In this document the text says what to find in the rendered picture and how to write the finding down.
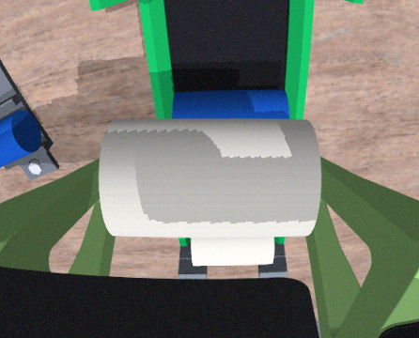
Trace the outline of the white cylinder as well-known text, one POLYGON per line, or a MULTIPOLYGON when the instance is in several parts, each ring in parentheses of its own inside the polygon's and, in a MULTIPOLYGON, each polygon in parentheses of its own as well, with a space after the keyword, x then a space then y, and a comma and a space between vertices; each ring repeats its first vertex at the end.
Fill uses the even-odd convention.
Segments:
POLYGON ((193 266, 273 263, 274 238, 191 238, 193 266))
POLYGON ((307 119, 112 120, 99 192, 114 237, 306 237, 321 196, 318 138, 307 119))

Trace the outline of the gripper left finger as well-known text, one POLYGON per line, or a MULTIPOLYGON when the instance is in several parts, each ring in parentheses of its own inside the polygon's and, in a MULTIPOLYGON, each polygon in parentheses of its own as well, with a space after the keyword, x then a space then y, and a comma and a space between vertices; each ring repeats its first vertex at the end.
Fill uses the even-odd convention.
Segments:
POLYGON ((99 164, 0 203, 0 267, 50 271, 51 249, 94 206, 69 273, 110 275, 116 237, 101 213, 99 164))

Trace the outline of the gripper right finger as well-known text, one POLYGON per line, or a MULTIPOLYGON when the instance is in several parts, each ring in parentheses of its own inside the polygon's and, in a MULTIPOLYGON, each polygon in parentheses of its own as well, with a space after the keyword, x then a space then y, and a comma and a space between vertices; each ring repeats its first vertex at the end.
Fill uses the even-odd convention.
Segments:
POLYGON ((320 337, 379 338, 394 326, 419 322, 419 200, 320 161, 318 218, 306 236, 320 337), (362 287, 327 205, 371 252, 362 287))

